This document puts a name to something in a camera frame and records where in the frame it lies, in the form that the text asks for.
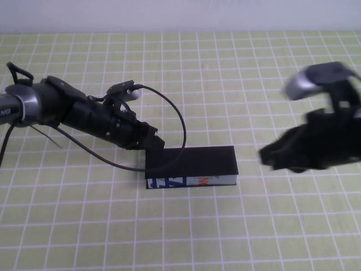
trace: black clip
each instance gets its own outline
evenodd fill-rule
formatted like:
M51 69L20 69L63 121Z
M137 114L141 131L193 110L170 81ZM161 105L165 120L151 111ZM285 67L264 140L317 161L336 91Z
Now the black clip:
M15 84L22 84L25 86L33 85L34 76L30 72L27 72L27 71L19 68L18 66L14 65L14 63L12 63L12 62L6 63L6 66L12 74L12 78L13 78ZM24 75L28 79L18 79L16 73Z

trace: cutting mat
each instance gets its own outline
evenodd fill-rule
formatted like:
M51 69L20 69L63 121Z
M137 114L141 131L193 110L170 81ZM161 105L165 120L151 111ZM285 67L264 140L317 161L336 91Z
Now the cutting mat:
M87 95L134 80L181 110L187 146L235 146L237 186L146 190L143 173L105 165L65 137L16 129L0 171L0 270L361 270L361 167L292 174L260 166L257 150L319 95L288 102L280 89L313 63L361 72L361 32L3 34L5 64L64 79ZM130 102L182 143L173 109L143 91ZM0 127L5 135L7 126ZM97 153L139 166L144 153L64 128Z

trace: black cable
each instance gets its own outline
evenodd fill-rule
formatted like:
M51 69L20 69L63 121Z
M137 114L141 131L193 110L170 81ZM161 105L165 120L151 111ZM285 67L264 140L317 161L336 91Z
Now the black cable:
M85 151L87 151L88 153L90 153L91 155L93 155L94 157L98 158L99 160L109 164L109 165L112 165L113 167L116 167L116 168L121 168L121 169L125 169L127 171L136 171L136 172L153 172L153 171L159 171L160 169L163 169L163 168L166 168L166 167L169 167L171 164L174 164L183 154L183 151L186 147L186 142L187 142L187 129L186 129L186 124L184 123L184 120L183 120L183 117L182 117L182 114L179 112L179 109L177 109L177 107L175 106L175 104L169 100L166 96L164 96L163 94L161 94L159 91L149 87L149 86L143 86L143 85L136 85L137 89L141 89L141 88L144 88L144 89L148 89L154 93L156 93L157 95L159 95L160 97L162 97L163 99L165 99L174 109L175 111L177 112L179 118L180 118L180 121L182 123L182 127L183 127L183 144L182 144L182 147L181 147L181 150L178 154L178 156L171 162L163 165L163 166L160 166L160 167L157 167L157 168L151 168L151 169L142 169L142 168L130 168L130 167L126 167L124 165L119 165L119 164L116 164L114 162L111 162L105 158L103 158L102 156L100 156L99 154L97 154L96 152L92 151L91 149L89 149L88 147L86 147L85 145L83 145L81 142L79 142L78 140L76 140L75 138L73 138L70 134L68 134L67 132L61 130L59 127L55 126L55 125L52 125L52 124L47 124L47 123L43 123L43 125L47 125L55 130L57 130L59 133L63 134L64 136L66 136L67 138L69 138L71 141L73 141L76 145L80 146L82 149L84 149Z
M0 168L1 168L2 160L3 160L3 158L4 158L4 154L5 154L5 149L6 149L6 146L7 146L7 142L9 141L10 134L11 134L12 130L15 128L15 125L16 125L16 122L13 122L13 123L11 124L11 126L9 127L9 129L8 129L7 132L6 132L4 141L2 142L2 147L1 147L1 151L0 151Z

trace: white grid line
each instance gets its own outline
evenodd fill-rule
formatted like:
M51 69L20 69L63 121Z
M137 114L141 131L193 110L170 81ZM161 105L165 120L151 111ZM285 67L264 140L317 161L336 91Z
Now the white grid line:
M89 54L90 54L90 48L91 48L91 41L89 42L89 47L88 47L88 55L87 55L87 59L85 62L85 67L87 67L87 61L89 59ZM83 75L83 81L82 83L84 83L85 80L85 75L86 73L84 73ZM94 148L95 146L95 137L93 139L93 146L92 148ZM87 191L88 191L88 184L89 184L89 179L90 179L90 169L91 169L91 164L93 161L93 156L90 157L90 162L88 165L88 174L87 174L87 180L86 180L86 187L85 187L85 193L84 193L84 199L83 199L83 206L82 206L82 210L81 210L81 217L80 217L80 221L83 221L84 218L84 212L85 212L85 204L87 202L86 197L87 197ZM74 256L74 263L73 263L73 269L76 268L77 265L77 256L78 256L78 249L79 249L79 244L80 244L80 237L81 237L81 228L82 228L82 223L79 223L79 228L78 228L78 237L77 237L77 245L75 248L75 256Z
M105 59L108 59L108 52L109 52L109 43L111 40L111 35L108 34L108 44L107 44L107 54L105 56ZM103 71L103 82L102 82L102 90L104 89L104 79L105 79L105 73L107 70L107 65L104 65L104 71ZM117 159L117 149L115 150L114 154L114 161ZM112 188L111 188L111 198L109 203L109 211L108 211L108 222L107 222L107 232L105 234L105 248L104 248L104 256L103 256L103 270L105 270L105 266L107 264L107 249L108 249L108 238L109 238L109 226L110 226L110 220L111 220L111 210L112 210L112 203L113 203L113 191L114 191L114 176L115 176L115 167L113 167L113 176L112 176Z
M219 62L219 55L218 55L218 50L217 50L217 40L215 38L215 32L213 32L213 37L214 37L214 44L215 44L215 49L216 49L215 51L216 51L217 59L218 59L219 76L221 78L221 86L222 86L222 90L223 90L224 105L226 107L227 123L228 123L228 134L230 135L230 139L231 139L231 142L232 142L232 135L231 135L231 132L229 131L229 129L231 127L230 126L230 118L228 117L228 110L227 110L227 106L225 104L226 97L224 95L221 64ZM217 197L216 197L215 187L213 187L213 194L214 194L215 215L217 217L217 230L218 230L218 238L219 238L219 249L221 251L222 270L224 271L224 263L223 263L224 262L224 256L223 256L223 246L222 246L222 241L221 241L221 227L219 225L218 206L217 206Z
M236 51L236 46L234 44L234 40L232 40L232 43L233 43L233 46L234 46L234 49ZM242 81L242 75L241 75L241 69L240 69L240 66L239 66L239 63L237 62L237 67L238 67L238 70L239 70L239 76L241 78L241 84L242 84L242 89L244 89L244 86L243 86L243 81ZM243 92L243 96L244 96L244 100L246 100L246 95L245 95L245 92ZM247 112L249 114L249 108L248 108L248 105L247 103L245 103L246 105L246 108L247 108ZM252 120L249 116L249 122L251 124L251 127L252 127ZM254 131L252 130L252 135L253 135L253 141L254 141L254 146L256 147L256 138L255 138L255 135L254 135ZM241 186L240 186L240 181L239 181L239 178L238 178L238 189L239 189L239 193L240 193L240 199L241 199L241 204L242 204L242 213L243 215L245 215L245 210L244 210L244 203L243 203L243 194L242 194L242 191L241 191ZM251 246L250 246L250 239L249 239L249 233L248 233L248 227L247 227L247 220L246 218L244 217L244 226L245 226L245 230L246 230L246 236L247 236L247 240L248 240L248 249L249 249L249 254L250 254L250 260L251 260L251 263L252 263L252 270L255 271L255 268L254 268L254 261L253 261L253 255L252 255L252 249L251 249Z
M352 211L339 211L339 212L327 212L326 215L340 215L340 214L352 214ZM354 213L361 214L361 211L355 211ZM325 212L314 212L314 213L300 213L301 216L324 216ZM247 218L247 217L270 217L270 214L257 214L257 215L219 215L218 217L221 218ZM297 213L274 213L273 216L279 216L279 217L285 217L285 216L297 216ZM192 219L192 218L217 218L216 216L180 216L180 217L165 217L165 220L179 220L179 219ZM138 218L137 221L152 221L152 220L162 220L161 218ZM125 219L113 219L111 222L134 222L135 218L125 218ZM72 222L57 222L57 225L79 225L79 224L96 224L96 223L107 223L108 220L95 220L95 221L72 221ZM49 226L52 225L52 223L29 223L28 225L31 226ZM11 227L18 227L18 226L25 226L25 224L2 224L0 225L0 228L11 228ZM358 235L358 233L339 233L334 234L334 236L344 236L344 235ZM317 236L332 236L332 234L323 234L323 235L307 235L310 237L317 237Z
M319 187L318 187L318 184L317 184L317 182L316 182L316 178L315 178L315 176L314 176L314 174L313 174L313 171L311 171L311 174L312 174L312 178L313 178L313 180L314 180L314 182L315 182L315 186L316 186L317 192L319 192ZM338 256L341 257L340 250L338 249L338 245L337 245L337 243L336 243L336 239L335 239L334 234L333 234L333 229L332 229L332 227L331 227L331 223L329 222L329 218L328 218L328 216L326 215L326 214L327 214L327 211L326 211L326 208L325 208L325 206L324 206L324 202L323 202L323 200L322 200L321 195L319 195L319 199L320 199L320 201L321 201L322 209L323 209L323 211L324 211L324 213L325 213L325 216L326 216L326 220L327 220L327 224L328 224L329 230L330 230L330 232L332 233L332 240L333 240L335 249L336 249L336 251L337 251ZM342 266L342 270L345 271L344 263L343 263L342 260L340 260L340 264L341 264L341 266Z
M257 64L259 76L261 76L261 71L259 70L259 66L258 66L258 63L257 63L257 57L256 57L256 64ZM263 90L265 91L265 86L264 86L262 80L261 80L261 84L262 84ZM270 108L270 105L268 104L268 102L267 102L267 107L268 107L268 110L271 112L271 108ZM273 118L271 118L271 121L272 121L272 126L273 126L273 129L274 129L274 131L275 131L275 134L277 134L276 129L275 129L275 123L274 123L274 121L273 121ZM283 264L282 252L281 252L280 244L279 244L279 241L278 241L278 234L277 234L277 230L276 230L276 226L275 226L275 220L274 220L273 215L272 215L272 208L271 208L270 199L269 199L268 193L267 193L267 188L266 188L265 179L263 179L263 187L264 187L264 189L265 189L266 196L267 196L268 210L269 210L270 213L271 213L272 226L273 226L273 230L274 230L275 236L276 236L276 243L277 243L277 248L278 248L278 252L279 252L279 255L280 255L280 259L281 259L282 270L284 271L285 269L284 269L284 264Z
M66 73L67 71L67 68L68 68L68 65L65 66L65 72L64 74ZM47 266L47 260L49 258L49 251L50 251L50 244L51 244L51 240L52 240L52 235L54 233L54 226L55 226L55 221L56 221L56 215L58 214L58 206L60 204L60 197L61 197L61 191L62 191L62 188L63 188L63 183L64 183L64 177L65 177L65 170L66 170L66 164L67 164L67 161L68 161L68 156L69 156L69 150L70 150L70 142L68 142L68 148L67 148L67 157L65 158L65 165L62 167L63 168L63 176L61 178L61 182L59 184L59 192L58 192L58 197L57 197L57 200L56 200L56 203L55 203L55 210L54 210L54 216L52 218L52 224L51 224L51 229L50 229L50 234L49 234L49 240L48 240L48 248L46 250L46 254L45 254L45 260L44 260L44 266L43 266L43 269L46 269L46 266Z
M163 89L163 82L164 82L164 62L163 62L163 33L161 33L160 35L161 37L161 76L162 76L162 83L161 83L161 89ZM162 105L162 130L165 130L164 129L164 99L162 99L162 102L161 102L161 105ZM164 189L162 189L162 263L163 263L163 268L162 270L165 271L165 243L164 243L164 217L165 217L165 205L164 205Z
M273 56L275 57L275 60L276 60L276 56L274 54L274 51L273 51L273 48L271 47L271 50L272 50L272 54ZM280 73L280 70L279 70L279 67L277 65L277 61L276 61L276 67L277 67L277 70L278 70L278 74L281 78L281 73ZM297 120L293 114L293 110L292 110L292 107L290 106L290 104L288 103L289 105L289 109L291 111L291 114L293 116L293 120L294 120L294 124L297 125ZM312 266L312 270L315 271L315 267L314 267L314 263L312 261L312 256L311 256L311 251L310 251L310 246L309 246L309 243L307 241L307 238L305 236L305 229L303 227L303 223L301 221L301 216L300 216L300 211L298 209L298 205L297 205L297 202L296 202L296 197L294 196L294 191L293 191L293 188L292 188L292 184L291 184L291 181L290 181L290 178L289 178L289 174L288 174L288 171L286 171L286 175L287 175L287 181L288 181L288 184L289 184L289 187L290 187L290 190L291 190L291 194L292 194L292 198L293 198L293 202L294 202L294 206L296 207L296 211L298 213L298 219L300 221L300 225L301 225L301 230L302 230L302 234L303 234L303 240L305 241L305 244L306 244L306 248L307 248L307 253L309 254L309 259L310 259L310 262L311 262L311 266Z
M20 152L23 150L24 145L25 145L25 138L23 139ZM17 161L16 161L16 165L15 165L14 172L13 172L12 177L11 177L10 187L9 187L9 190L7 191L6 196L5 196L5 201L4 201L5 203L7 203L8 197L9 197L9 195L10 195L11 185L12 185L12 183L14 182L15 172L16 172L17 166L19 165L20 157L21 157L21 155L19 154L19 156L17 157ZM4 211L5 211L5 208L2 208L1 213L0 213L0 221L2 220L2 216L4 215Z
M51 52L50 52L50 56L52 55L52 51L53 51L53 49L54 49L54 46L55 46L55 41L54 41L54 43L53 43L53 45L52 45L52 49L51 49ZM49 143L49 140L47 139L47 140L46 140L46 143L45 143L45 146L47 146L48 143ZM41 162L40 162L40 167L41 167L41 165L42 165L43 162L44 162L45 149L46 149L46 147L44 148L44 151L43 151L43 153L42 153ZM31 212L31 209L32 209L32 204L33 204L33 201L34 201L35 192L36 192L36 189L37 189L37 184L38 184L38 181L39 181L40 173L41 173L41 169L39 168L38 174L37 174L37 180L36 180L36 182L35 182L35 185L33 186L33 192L32 192L32 197L31 197L31 200L30 200L30 205L29 205L29 208L28 208L27 218L26 218L26 220L25 220L25 226L24 226L23 232L22 232L22 234L21 234L20 246L19 246L19 249L18 249L18 251L17 251L17 255L16 255L16 259L15 259L15 266L14 266L14 269L15 269L15 270L16 270L16 268L17 268L17 264L18 264L18 261L19 261L19 257L20 257L20 253L21 253L21 247L22 247L22 245L23 245L24 236L25 236L25 231L26 231L26 229L27 229L27 225L28 225L28 221L29 221L29 217L30 217L30 212Z

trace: wire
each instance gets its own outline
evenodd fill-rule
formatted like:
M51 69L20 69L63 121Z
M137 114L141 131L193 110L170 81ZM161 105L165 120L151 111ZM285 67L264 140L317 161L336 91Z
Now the wire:
M83 145L81 142L79 142L78 140L76 140L75 138L73 138L70 134L68 134L67 132L61 130L59 127L55 126L55 125L52 125L52 124L48 124L48 123L43 123L43 125L46 125L46 126L49 126L55 130L57 130L59 133L63 134L64 136L66 136L67 138L69 138L71 141L73 141L76 145L80 146L82 149L84 149L85 151L87 151L88 153L90 153L91 155L93 155L94 157L98 158L99 160L113 166L113 167L116 167L116 168L121 168L121 169L125 169L127 171L136 171L136 172L154 172L154 171L159 171L163 168L167 168L169 167L170 165L174 164L176 161L178 161L178 159L182 156L183 152L184 152L184 149L186 147L186 142L187 142L187 129L186 129L186 124L184 123L184 120L183 120L183 117L182 117L182 114L181 112L179 111L179 109L177 109L177 107L175 106L175 104L169 100L166 96L164 96L163 94L161 94L159 91L149 87L149 86L143 86L143 85L137 85L137 88L141 89L141 88L144 88L144 89L147 89L147 90L150 90L154 93L156 93L157 95L159 95L160 97L162 97L163 99L165 99L174 109L175 111L177 112L179 118L180 118L180 121L182 123L182 127L183 127L183 144L182 144L182 147L180 149L180 152L178 154L178 156L172 160L171 162L165 164L165 165L162 165L160 167L157 167L157 168L151 168L151 169L143 169L143 168L131 168L131 167L126 167L124 165L119 165L119 164L116 164L114 162L111 162L105 158L103 158L102 156L100 156L99 154L97 154L96 152L92 151L91 149L89 149L88 147L86 147L85 145Z
M7 142L9 141L10 134L11 134L12 130L15 128L15 125L16 125L16 122L13 122L13 123L11 124L11 126L9 127L9 129L8 129L7 132L6 132L4 141L2 142L2 147L1 147L1 151L0 151L0 167L1 167L1 164L2 164L2 160L3 160L3 158L4 158L4 154L5 154L5 149L6 149L6 146L7 146Z
M59 148L62 148L61 145L57 144L51 137L49 137L46 133L43 133L42 131L40 131L39 129L35 128L33 125L30 125L31 128L33 128L35 131L37 131L38 133L41 133L43 136L47 137L52 143L54 143L55 145L57 145Z

